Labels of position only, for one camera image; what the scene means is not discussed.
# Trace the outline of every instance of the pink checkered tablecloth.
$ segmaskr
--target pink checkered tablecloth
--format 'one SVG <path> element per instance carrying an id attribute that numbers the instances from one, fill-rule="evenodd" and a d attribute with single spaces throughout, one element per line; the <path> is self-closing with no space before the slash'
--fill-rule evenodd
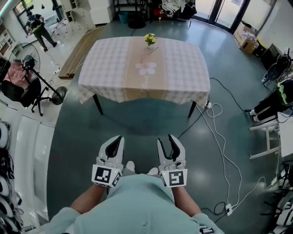
<path id="1" fill-rule="evenodd" d="M 115 37 L 95 42 L 78 87 L 81 103 L 99 94 L 117 102 L 151 97 L 204 106 L 210 80 L 196 45 L 158 38 L 150 49 L 144 37 Z"/>

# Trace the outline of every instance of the flower vase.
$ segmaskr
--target flower vase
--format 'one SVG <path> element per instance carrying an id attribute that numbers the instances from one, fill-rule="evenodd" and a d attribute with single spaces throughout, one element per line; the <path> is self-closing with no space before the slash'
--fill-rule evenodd
<path id="1" fill-rule="evenodd" d="M 147 48 L 148 48 L 150 51 L 154 50 L 154 44 L 147 46 Z"/>

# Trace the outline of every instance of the light green shirt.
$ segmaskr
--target light green shirt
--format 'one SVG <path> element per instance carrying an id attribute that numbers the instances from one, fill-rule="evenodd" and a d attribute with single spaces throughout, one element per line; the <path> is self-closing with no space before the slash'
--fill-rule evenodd
<path id="1" fill-rule="evenodd" d="M 201 225 L 223 234 L 207 215 L 191 218 L 176 208 L 161 179 L 140 174 L 122 177 L 104 202 L 83 215 L 63 208 L 46 234 L 64 233 L 69 226 L 74 234 L 200 234 Z"/>

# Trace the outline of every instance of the pink cloth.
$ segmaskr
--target pink cloth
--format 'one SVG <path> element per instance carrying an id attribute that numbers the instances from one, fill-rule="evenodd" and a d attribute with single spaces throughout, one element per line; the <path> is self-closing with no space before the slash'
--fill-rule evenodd
<path id="1" fill-rule="evenodd" d="M 27 74 L 26 70 L 23 69 L 22 65 L 23 63 L 11 63 L 4 80 L 7 80 L 19 87 L 22 87 L 23 89 L 27 89 L 29 84 L 27 80 L 24 78 L 24 76 L 26 75 L 28 80 L 30 81 L 32 79 L 32 73 L 29 71 Z"/>

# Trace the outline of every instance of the person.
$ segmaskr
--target person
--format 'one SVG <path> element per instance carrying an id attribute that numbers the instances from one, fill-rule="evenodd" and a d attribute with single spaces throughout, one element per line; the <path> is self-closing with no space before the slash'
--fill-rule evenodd
<path id="1" fill-rule="evenodd" d="M 171 189 L 163 185 L 158 168 L 137 175 L 129 161 L 116 187 L 100 202 L 105 191 L 92 185 L 52 218 L 45 233 L 223 234 L 183 186 Z"/>
<path id="2" fill-rule="evenodd" d="M 292 90 L 292 78 L 279 82 L 276 89 L 250 111 L 250 115 L 253 116 L 253 121 L 259 122 L 270 116 L 277 115 L 278 112 L 287 110 L 293 102 Z"/>
<path id="3" fill-rule="evenodd" d="M 31 11 L 27 12 L 27 16 L 28 16 L 28 20 L 27 20 L 27 24 L 26 24 L 27 30 L 28 31 L 31 30 L 34 33 L 35 37 L 37 38 L 37 40 L 40 42 L 41 46 L 43 47 L 44 52 L 47 52 L 48 48 L 47 48 L 42 36 L 44 38 L 46 38 L 47 41 L 53 47 L 55 47 L 57 45 L 57 42 L 53 41 L 52 37 L 50 36 L 48 31 L 44 27 L 44 17 L 42 17 L 39 14 L 33 15 L 33 13 Z"/>

